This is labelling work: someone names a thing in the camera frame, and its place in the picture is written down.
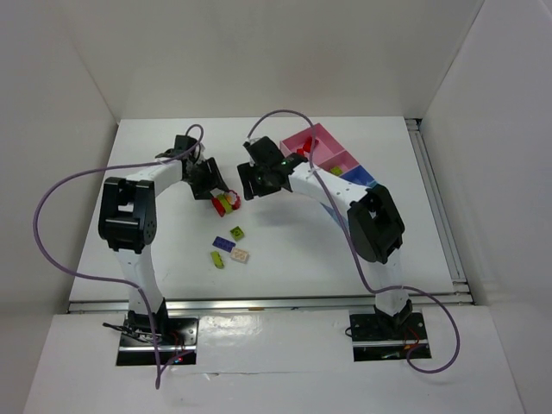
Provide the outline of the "red long lego brick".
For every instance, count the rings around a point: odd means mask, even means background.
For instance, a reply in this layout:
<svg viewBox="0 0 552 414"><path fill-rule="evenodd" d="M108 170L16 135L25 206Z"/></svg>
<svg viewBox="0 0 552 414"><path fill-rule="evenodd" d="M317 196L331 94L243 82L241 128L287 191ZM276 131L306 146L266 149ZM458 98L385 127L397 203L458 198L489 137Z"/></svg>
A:
<svg viewBox="0 0 552 414"><path fill-rule="evenodd" d="M303 143L302 145L302 149L305 151L305 153L310 153L311 152L311 149L312 149L312 144L313 144L313 138L312 137L308 137L305 142Z"/></svg>

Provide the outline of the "green square lego brick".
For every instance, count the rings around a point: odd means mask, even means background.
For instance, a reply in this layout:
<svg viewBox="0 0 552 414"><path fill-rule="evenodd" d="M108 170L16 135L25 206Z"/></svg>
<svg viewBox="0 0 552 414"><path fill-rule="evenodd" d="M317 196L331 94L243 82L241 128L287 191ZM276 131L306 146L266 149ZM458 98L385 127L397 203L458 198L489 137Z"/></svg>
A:
<svg viewBox="0 0 552 414"><path fill-rule="evenodd" d="M239 241L244 238L245 234L239 226L232 228L229 233L235 241Z"/></svg>

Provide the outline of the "green curved lego brick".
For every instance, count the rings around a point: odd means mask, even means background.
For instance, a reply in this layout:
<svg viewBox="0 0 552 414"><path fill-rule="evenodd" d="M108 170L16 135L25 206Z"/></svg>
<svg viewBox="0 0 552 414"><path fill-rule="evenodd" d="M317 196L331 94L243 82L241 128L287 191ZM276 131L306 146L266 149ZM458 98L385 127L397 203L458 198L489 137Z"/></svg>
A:
<svg viewBox="0 0 552 414"><path fill-rule="evenodd" d="M342 175L342 169L338 166L335 166L330 169L330 172L334 174L335 176L341 176Z"/></svg>

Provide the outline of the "green slanted lego brick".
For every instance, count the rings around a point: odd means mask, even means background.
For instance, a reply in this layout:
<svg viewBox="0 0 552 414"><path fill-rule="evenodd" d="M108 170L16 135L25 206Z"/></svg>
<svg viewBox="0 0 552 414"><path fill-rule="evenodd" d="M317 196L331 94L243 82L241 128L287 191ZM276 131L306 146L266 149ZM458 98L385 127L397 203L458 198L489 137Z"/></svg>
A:
<svg viewBox="0 0 552 414"><path fill-rule="evenodd" d="M217 269L224 269L225 265L224 265L223 257L217 251L212 251L210 253L210 257L212 259L214 266Z"/></svg>

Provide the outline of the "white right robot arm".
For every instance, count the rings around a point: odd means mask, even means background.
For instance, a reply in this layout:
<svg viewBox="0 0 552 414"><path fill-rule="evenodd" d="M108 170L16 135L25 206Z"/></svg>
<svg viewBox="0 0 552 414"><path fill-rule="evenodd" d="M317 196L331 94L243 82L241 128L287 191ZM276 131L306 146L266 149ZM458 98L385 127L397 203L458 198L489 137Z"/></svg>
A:
<svg viewBox="0 0 552 414"><path fill-rule="evenodd" d="M325 171L313 159L284 155L268 137L244 142L249 161L237 166L246 200L281 190L313 199L333 212L361 283L374 295L379 323L397 330L412 313L400 282L404 222L388 189L358 185Z"/></svg>

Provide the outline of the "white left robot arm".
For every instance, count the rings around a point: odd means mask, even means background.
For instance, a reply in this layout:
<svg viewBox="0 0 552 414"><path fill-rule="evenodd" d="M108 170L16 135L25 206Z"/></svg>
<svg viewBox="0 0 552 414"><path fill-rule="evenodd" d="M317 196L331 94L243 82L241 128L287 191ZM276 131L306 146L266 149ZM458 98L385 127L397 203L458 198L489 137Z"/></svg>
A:
<svg viewBox="0 0 552 414"><path fill-rule="evenodd" d="M115 252L124 280L131 284L127 325L133 331L149 333L150 323L157 334L172 329L156 281L151 245L158 230L156 198L180 182L190 186L196 200L232 194L216 160L205 157L203 144L188 133L176 136L173 147L158 154L151 166L103 182L98 233Z"/></svg>

